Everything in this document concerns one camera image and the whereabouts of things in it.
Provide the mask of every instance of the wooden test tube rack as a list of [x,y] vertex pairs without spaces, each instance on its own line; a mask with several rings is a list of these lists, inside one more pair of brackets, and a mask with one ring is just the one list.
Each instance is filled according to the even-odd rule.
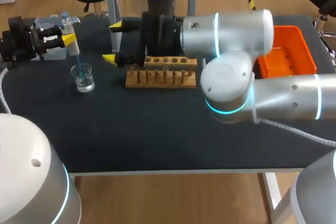
[[[153,61],[154,66],[186,66],[189,67],[186,62],[173,62],[172,58],[186,58],[186,57],[154,57],[159,58],[161,64],[158,61]],[[192,66],[197,66],[197,60],[192,59]],[[146,64],[149,61],[145,61],[145,66],[153,66],[152,64]],[[134,69],[133,66],[127,72],[126,84],[127,88],[158,88],[158,89],[195,89],[196,88],[196,73],[189,70],[140,70]]]

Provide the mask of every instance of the black tablecloth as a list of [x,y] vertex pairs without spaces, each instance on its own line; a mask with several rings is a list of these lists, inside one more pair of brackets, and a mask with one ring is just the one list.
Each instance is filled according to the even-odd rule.
[[[300,27],[318,73],[333,72],[308,17],[274,20]],[[12,112],[43,130],[69,172],[297,168],[332,150],[265,124],[221,124],[212,118],[200,85],[196,90],[126,89],[125,70],[102,58],[111,52],[108,20],[88,17],[75,30],[82,57],[93,67],[92,92],[76,90],[72,57],[22,64],[3,82]],[[124,34],[121,50],[134,52],[137,41],[136,32]],[[335,121],[280,122],[334,138]]]

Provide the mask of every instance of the white cylindrical robot base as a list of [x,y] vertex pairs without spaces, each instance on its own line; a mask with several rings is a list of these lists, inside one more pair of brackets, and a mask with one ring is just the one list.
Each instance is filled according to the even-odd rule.
[[8,114],[0,132],[0,223],[78,224],[78,191],[45,134]]

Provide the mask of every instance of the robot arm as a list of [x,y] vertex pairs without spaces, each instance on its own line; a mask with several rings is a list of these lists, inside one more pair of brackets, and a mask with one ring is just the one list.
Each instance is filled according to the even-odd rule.
[[335,118],[334,74],[254,79],[255,60],[272,49],[273,27],[268,10],[185,19],[185,54],[212,59],[202,71],[201,87],[213,116],[225,123]]
[[335,74],[254,80],[246,62],[248,56],[244,53],[228,52],[203,69],[201,86],[205,102],[221,122],[335,118]]

